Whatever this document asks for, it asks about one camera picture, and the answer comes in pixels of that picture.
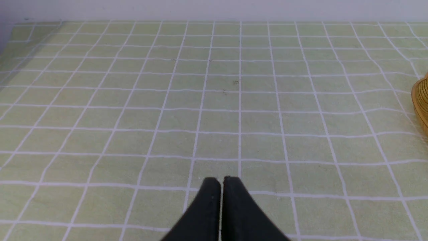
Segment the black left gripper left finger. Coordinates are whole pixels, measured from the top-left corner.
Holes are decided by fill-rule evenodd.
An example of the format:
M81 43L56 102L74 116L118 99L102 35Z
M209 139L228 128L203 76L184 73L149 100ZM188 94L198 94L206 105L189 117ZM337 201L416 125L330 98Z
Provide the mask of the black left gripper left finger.
M221 185L206 177L197 195L163 241L217 241L220 227Z

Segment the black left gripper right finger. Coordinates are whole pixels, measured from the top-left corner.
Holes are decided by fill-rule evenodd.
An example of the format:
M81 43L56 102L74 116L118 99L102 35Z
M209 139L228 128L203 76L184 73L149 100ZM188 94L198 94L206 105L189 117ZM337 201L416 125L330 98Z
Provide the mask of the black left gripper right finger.
M267 217L238 177L223 181L221 221L223 241L289 241Z

